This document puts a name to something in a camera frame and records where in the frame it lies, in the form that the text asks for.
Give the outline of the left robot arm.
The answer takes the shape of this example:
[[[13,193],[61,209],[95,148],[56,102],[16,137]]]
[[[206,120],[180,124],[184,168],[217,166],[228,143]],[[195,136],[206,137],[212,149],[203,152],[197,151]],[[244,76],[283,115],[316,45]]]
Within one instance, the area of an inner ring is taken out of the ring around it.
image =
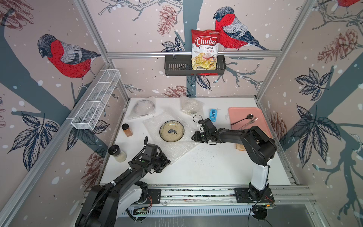
[[[113,181],[92,187],[75,222],[76,227],[113,227],[119,212],[133,203],[144,203],[148,184],[142,181],[148,173],[161,173],[171,161],[155,144],[145,144],[129,161],[129,168]]]

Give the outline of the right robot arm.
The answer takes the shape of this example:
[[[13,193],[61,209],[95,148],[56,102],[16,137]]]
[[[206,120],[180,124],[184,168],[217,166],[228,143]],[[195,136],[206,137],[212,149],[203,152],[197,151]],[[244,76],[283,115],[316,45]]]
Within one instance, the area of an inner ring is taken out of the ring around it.
[[[252,178],[249,183],[249,198],[260,202],[266,198],[269,190],[269,162],[274,158],[277,146],[275,141],[268,137],[258,126],[245,130],[217,129],[207,118],[199,120],[200,129],[194,133],[192,140],[208,145],[233,143],[243,145],[249,158],[254,163]]]

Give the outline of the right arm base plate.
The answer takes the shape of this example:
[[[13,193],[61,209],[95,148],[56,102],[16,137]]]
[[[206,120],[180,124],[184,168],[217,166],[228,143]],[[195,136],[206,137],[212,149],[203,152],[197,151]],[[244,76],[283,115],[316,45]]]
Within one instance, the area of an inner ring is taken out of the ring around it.
[[[274,203],[275,199],[269,187],[262,191],[247,187],[234,188],[234,197],[237,203]]]

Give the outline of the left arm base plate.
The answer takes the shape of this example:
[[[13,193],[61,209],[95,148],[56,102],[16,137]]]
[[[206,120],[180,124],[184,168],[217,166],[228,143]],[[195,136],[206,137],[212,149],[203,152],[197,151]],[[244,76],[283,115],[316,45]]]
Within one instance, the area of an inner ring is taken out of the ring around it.
[[[139,201],[134,202],[132,205],[155,205],[160,204],[161,201],[161,189],[148,189],[146,197],[141,198]]]

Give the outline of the clear bubble wrap sheet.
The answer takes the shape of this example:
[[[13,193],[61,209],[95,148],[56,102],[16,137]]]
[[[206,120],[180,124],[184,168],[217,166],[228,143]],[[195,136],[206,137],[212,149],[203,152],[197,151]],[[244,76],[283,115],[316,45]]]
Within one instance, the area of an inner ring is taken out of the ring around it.
[[[197,114],[203,115],[204,103],[190,97],[180,96],[180,108],[181,111],[187,115],[195,116]]]
[[[194,130],[174,112],[161,114],[143,121],[151,140],[158,145],[166,157],[175,163],[194,149],[198,143],[192,140]]]
[[[133,120],[145,116],[153,115],[156,112],[156,97],[151,96],[136,102],[128,116],[128,120]]]

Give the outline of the white plate dark rim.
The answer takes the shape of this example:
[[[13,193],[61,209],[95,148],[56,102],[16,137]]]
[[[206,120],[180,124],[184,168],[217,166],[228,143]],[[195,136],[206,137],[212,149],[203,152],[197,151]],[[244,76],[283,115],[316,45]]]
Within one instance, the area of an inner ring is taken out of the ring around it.
[[[156,105],[151,100],[140,100],[133,108],[133,112],[137,116],[147,116],[155,112]]]

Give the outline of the speckled cream plate dark rim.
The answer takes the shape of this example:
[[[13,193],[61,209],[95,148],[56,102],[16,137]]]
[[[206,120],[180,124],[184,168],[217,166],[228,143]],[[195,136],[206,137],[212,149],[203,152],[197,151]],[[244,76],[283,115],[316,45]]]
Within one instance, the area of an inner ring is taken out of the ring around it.
[[[166,142],[179,141],[185,133],[183,124],[176,120],[170,120],[163,123],[159,129],[159,135]]]

